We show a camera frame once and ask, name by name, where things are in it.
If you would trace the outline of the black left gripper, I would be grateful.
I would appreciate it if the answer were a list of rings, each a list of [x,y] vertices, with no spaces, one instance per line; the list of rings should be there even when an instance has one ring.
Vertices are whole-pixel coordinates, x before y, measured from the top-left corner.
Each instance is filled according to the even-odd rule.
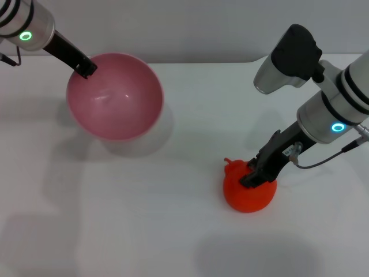
[[[58,31],[54,32],[50,42],[43,50],[71,67],[84,79],[93,75],[97,69],[95,63]]]

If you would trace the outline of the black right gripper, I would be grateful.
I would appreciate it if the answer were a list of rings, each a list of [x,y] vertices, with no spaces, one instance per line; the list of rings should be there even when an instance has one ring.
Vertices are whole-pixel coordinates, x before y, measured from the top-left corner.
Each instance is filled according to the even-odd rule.
[[[245,188],[257,188],[266,182],[273,182],[283,167],[289,162],[289,157],[284,154],[295,143],[300,142],[303,146],[301,153],[316,144],[302,131],[298,122],[295,121],[283,132],[276,131],[268,143],[259,150],[255,158],[247,162],[247,167],[254,170],[239,180]]]

